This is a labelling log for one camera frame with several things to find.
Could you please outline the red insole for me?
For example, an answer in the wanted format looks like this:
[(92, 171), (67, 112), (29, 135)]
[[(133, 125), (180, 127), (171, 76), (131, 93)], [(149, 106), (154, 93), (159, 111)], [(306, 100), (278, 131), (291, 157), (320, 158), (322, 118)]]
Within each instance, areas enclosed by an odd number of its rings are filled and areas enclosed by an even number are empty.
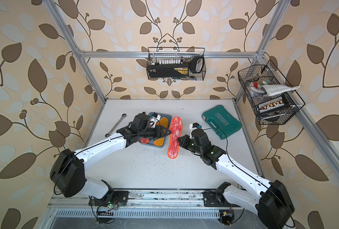
[(149, 143), (149, 139), (148, 138), (142, 138), (141, 139), (141, 143), (148, 144)]
[(182, 119), (178, 116), (175, 116), (170, 125), (170, 141), (168, 148), (168, 157), (170, 159), (175, 159), (179, 154), (179, 142), (177, 139), (181, 136), (183, 129)]

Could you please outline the yellow insole vertical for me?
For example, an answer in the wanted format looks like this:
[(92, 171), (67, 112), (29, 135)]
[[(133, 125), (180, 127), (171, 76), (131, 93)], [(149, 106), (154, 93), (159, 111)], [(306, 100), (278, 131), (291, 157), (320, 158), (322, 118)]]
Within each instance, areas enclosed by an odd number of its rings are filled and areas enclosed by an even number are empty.
[[(161, 117), (160, 119), (161, 125), (164, 128), (168, 128), (169, 127), (169, 120), (167, 117)], [(166, 134), (166, 130), (161, 130), (160, 132), (161, 134), (161, 138), (154, 140), (153, 145), (157, 146), (157, 147), (161, 147), (164, 144), (164, 135)]]

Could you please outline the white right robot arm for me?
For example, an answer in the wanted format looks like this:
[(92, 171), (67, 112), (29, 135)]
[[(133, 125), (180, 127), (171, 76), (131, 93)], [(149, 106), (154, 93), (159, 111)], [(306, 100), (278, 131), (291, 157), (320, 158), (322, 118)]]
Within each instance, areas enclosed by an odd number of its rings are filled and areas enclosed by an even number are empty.
[(239, 189), (227, 182), (220, 186), (220, 195), (227, 203), (256, 214), (269, 229), (282, 229), (293, 221), (295, 208), (281, 181), (271, 182), (240, 165), (226, 150), (213, 145), (203, 129), (194, 129), (191, 135), (181, 136), (177, 141), (181, 148), (198, 154), (206, 165), (242, 186)]

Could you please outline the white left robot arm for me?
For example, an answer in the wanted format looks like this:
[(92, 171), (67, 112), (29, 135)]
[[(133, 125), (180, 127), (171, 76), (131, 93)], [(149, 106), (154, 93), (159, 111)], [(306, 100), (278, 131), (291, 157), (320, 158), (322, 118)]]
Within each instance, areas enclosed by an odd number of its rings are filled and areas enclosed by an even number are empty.
[(104, 180), (97, 181), (86, 176), (85, 172), (91, 166), (143, 138), (158, 140), (170, 134), (168, 128), (156, 125), (151, 116), (138, 114), (127, 126), (92, 146), (76, 151), (62, 151), (51, 169), (50, 179), (66, 198), (82, 194), (104, 199), (112, 187)]

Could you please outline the grey-blue storage tray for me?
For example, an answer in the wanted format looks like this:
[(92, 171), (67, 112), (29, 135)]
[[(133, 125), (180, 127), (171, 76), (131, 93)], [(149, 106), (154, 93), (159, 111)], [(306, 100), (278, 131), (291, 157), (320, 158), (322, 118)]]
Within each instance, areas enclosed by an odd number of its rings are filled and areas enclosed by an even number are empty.
[[(165, 128), (168, 128), (170, 125), (170, 121), (172, 119), (172, 116), (169, 114), (160, 114), (155, 112), (149, 113), (150, 120), (155, 122), (157, 126), (164, 126)], [(164, 138), (160, 138), (157, 140), (148, 140), (148, 139), (141, 139), (140, 143), (142, 145), (150, 146), (150, 147), (156, 147), (156, 148), (163, 148), (164, 146)]]

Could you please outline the black yellow tool box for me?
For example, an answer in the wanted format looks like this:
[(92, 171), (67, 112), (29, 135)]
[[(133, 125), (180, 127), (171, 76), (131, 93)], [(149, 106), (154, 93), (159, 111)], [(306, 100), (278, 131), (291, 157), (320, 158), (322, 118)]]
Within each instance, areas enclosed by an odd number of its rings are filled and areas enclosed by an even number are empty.
[(149, 78), (187, 78), (189, 76), (189, 64), (149, 65), (147, 74)]

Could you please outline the silver combination wrench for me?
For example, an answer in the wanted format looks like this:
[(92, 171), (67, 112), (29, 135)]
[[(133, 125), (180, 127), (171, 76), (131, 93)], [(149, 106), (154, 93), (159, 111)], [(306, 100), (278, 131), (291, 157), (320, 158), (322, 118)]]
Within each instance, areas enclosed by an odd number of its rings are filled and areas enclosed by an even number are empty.
[(116, 124), (111, 128), (111, 130), (105, 134), (105, 137), (111, 136), (111, 134), (114, 132), (114, 130), (117, 128), (117, 126), (121, 123), (123, 119), (125, 119), (127, 114), (122, 114), (120, 119), (116, 122)]

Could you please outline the green plastic tool case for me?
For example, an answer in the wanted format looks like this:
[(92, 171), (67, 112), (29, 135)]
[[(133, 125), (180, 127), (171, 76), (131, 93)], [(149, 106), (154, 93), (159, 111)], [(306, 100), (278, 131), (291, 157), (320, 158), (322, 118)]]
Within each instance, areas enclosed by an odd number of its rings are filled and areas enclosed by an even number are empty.
[(221, 140), (230, 137), (242, 128), (241, 122), (233, 117), (222, 105), (217, 105), (203, 112), (202, 119)]

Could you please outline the socket bit set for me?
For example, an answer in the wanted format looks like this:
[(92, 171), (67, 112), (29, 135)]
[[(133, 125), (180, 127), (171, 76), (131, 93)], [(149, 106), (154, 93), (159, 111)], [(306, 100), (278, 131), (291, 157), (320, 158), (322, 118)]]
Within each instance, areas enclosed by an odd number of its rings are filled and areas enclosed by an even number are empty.
[(288, 101), (285, 96), (279, 96), (277, 98), (274, 98), (272, 100), (266, 101), (262, 104), (258, 105), (258, 111), (260, 113), (266, 113), (271, 110), (275, 110), (277, 108), (282, 108), (286, 105), (288, 105)]

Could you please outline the white folded paper bag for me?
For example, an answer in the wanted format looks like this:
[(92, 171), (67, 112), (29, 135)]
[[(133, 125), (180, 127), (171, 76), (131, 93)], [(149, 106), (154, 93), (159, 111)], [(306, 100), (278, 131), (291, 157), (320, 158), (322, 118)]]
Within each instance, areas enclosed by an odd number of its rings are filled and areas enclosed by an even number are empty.
[(300, 86), (289, 87), (286, 85), (263, 85), (260, 89), (268, 96), (275, 96), (288, 91), (295, 91), (299, 88)]

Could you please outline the aluminium frame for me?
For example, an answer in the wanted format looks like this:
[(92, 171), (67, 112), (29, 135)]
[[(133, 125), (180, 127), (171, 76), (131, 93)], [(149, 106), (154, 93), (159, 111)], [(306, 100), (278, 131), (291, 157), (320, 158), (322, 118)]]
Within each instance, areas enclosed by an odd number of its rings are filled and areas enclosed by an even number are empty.
[[(146, 51), (146, 52), (129, 52), (129, 51), (118, 51), (118, 52), (94, 52), (94, 51), (83, 51), (80, 50), (68, 26), (66, 25), (62, 15), (58, 10), (58, 5), (54, 1), (44, 1), (43, 2), (47, 11), (51, 15), (52, 19), (58, 26), (58, 29), (62, 32), (63, 38), (66, 40), (70, 50), (73, 52), (73, 55), (78, 59), (77, 62), (82, 67), (83, 72), (86, 74), (88, 82), (92, 85), (93, 89), (98, 92), (98, 98), (106, 103), (107, 99), (102, 92), (102, 89), (94, 77), (88, 63), (86, 62), (87, 58), (152, 58), (152, 57), (179, 57), (181, 54), (185, 56), (190, 56), (191, 52), (181, 52), (176, 48), (172, 52), (161, 51), (158, 48), (155, 51)], [(225, 59), (252, 59), (252, 65), (261, 63), (265, 68), (269, 68), (270, 72), (275, 76), (279, 83), (282, 83), (286, 80), (286, 77), (276, 68), (276, 64), (272, 61), (267, 61), (264, 57), (263, 49), (266, 48), (266, 42), (262, 41), (260, 48), (256, 52), (203, 52), (205, 58), (225, 58)], [(322, 129), (313, 121), (310, 115), (306, 111), (305, 105), (300, 105), (299, 102), (302, 101), (300, 93), (288, 92), (289, 97), (294, 102), (297, 107), (297, 110), (294, 113), (294, 116), (299, 120), (304, 130), (309, 134), (310, 138), (313, 140), (314, 144), (320, 150), (322, 155), (325, 157), (330, 167), (333, 169), (334, 173), (339, 178), (339, 155), (337, 149), (332, 145), (332, 143), (324, 135)]]

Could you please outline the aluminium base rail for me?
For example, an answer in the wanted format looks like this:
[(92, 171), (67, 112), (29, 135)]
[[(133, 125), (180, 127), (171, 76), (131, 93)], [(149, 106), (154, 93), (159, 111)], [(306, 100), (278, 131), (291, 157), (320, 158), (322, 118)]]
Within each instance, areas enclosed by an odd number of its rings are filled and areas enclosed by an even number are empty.
[(48, 207), (55, 217), (105, 219), (219, 219), (246, 209), (238, 204), (217, 202), (213, 190), (119, 189), (104, 205), (94, 198), (77, 195), (52, 197)]

